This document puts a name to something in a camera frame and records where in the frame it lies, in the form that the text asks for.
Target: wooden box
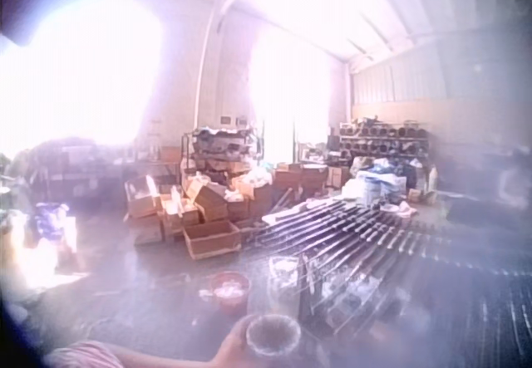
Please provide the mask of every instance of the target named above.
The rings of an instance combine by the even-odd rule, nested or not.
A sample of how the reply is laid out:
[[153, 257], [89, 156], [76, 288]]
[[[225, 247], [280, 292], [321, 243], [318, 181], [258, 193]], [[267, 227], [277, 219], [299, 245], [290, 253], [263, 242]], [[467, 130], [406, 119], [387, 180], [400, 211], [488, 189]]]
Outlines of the wooden box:
[[186, 247], [194, 260], [237, 252], [242, 235], [229, 220], [198, 224], [184, 228]]

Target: cardboard box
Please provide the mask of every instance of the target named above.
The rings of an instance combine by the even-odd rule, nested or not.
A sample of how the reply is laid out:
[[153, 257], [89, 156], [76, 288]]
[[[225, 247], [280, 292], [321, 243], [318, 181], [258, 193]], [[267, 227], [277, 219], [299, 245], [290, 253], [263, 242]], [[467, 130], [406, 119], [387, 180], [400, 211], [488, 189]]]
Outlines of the cardboard box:
[[249, 200], [249, 217], [261, 218], [269, 213], [272, 209], [272, 201], [270, 200]]
[[329, 167], [327, 186], [340, 189], [349, 180], [348, 167]]
[[200, 223], [200, 211], [190, 199], [181, 200], [179, 216], [181, 217], [181, 222], [184, 226]]
[[203, 217], [203, 220], [206, 223], [209, 223], [211, 221], [216, 220], [223, 220], [224, 218], [227, 218], [229, 216], [228, 210], [227, 210], [227, 203], [219, 204], [218, 206], [201, 206], [199, 204], [195, 204], [196, 208], [201, 212], [201, 215]]
[[141, 218], [162, 210], [159, 191], [149, 175], [126, 181], [124, 187], [127, 212], [131, 217]]
[[212, 258], [242, 248], [240, 231], [229, 220], [185, 227], [184, 235], [189, 254], [194, 260]]
[[249, 162], [229, 162], [229, 171], [231, 173], [247, 173], [252, 169]]
[[181, 231], [183, 230], [183, 220], [179, 215], [180, 199], [173, 199], [171, 194], [161, 194], [160, 198], [163, 206], [160, 217], [165, 237], [181, 234]]
[[237, 181], [235, 183], [236, 189], [245, 197], [252, 200], [270, 201], [272, 200], [272, 186], [270, 184], [256, 187], [254, 184], [245, 183], [244, 181]]
[[327, 180], [328, 167], [325, 164], [304, 164], [302, 180]]
[[230, 163], [225, 160], [207, 159], [207, 165], [214, 171], [229, 171]]
[[300, 163], [279, 163], [277, 164], [277, 170], [301, 173], [303, 171], [303, 166]]
[[273, 187], [275, 189], [288, 189], [291, 188], [294, 191], [299, 189], [301, 182], [301, 172], [290, 172], [283, 170], [275, 170], [275, 176], [273, 177]]
[[129, 218], [127, 224], [136, 246], [163, 241], [162, 223], [157, 214], [142, 218]]
[[419, 189], [410, 189], [408, 191], [408, 202], [418, 204], [421, 201], [422, 192]]
[[249, 201], [247, 199], [227, 202], [230, 221], [242, 221], [249, 217]]
[[181, 148], [178, 146], [162, 146], [160, 148], [160, 159], [163, 162], [178, 163], [181, 161]]
[[190, 181], [186, 194], [194, 204], [202, 208], [225, 204], [225, 187], [216, 183], [194, 178]]

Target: open cardboard box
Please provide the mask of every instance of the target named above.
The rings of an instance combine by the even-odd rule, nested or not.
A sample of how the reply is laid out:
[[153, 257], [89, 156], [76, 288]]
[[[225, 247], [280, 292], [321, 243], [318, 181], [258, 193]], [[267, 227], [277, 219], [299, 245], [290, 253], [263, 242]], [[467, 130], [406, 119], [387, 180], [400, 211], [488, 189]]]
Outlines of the open cardboard box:
[[184, 229], [186, 246], [194, 260], [239, 251], [242, 235], [229, 220], [198, 224]]
[[137, 177], [124, 183], [127, 213], [133, 218], [150, 216], [162, 210], [159, 190], [149, 176]]
[[136, 246], [164, 240], [162, 222], [157, 214], [141, 218], [129, 218], [127, 224], [130, 236], [134, 239]]

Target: hand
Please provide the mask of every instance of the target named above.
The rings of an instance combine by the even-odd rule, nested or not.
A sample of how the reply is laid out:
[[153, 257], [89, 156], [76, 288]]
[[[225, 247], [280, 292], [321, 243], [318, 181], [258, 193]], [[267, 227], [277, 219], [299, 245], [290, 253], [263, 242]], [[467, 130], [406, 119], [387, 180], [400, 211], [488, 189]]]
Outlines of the hand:
[[214, 368], [260, 368], [257, 358], [246, 350], [246, 331], [256, 316], [245, 316], [236, 324], [222, 342], [216, 357], [211, 361]]

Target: person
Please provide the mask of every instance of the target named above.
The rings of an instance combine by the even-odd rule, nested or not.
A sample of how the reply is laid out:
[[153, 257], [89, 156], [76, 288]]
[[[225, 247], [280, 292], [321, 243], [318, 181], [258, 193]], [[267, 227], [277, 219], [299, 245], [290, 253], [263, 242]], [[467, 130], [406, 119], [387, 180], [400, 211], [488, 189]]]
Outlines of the person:
[[211, 361], [183, 361], [150, 356], [125, 347], [81, 341], [45, 356], [51, 368], [256, 368], [260, 361], [246, 350], [246, 331], [254, 316], [238, 321]]

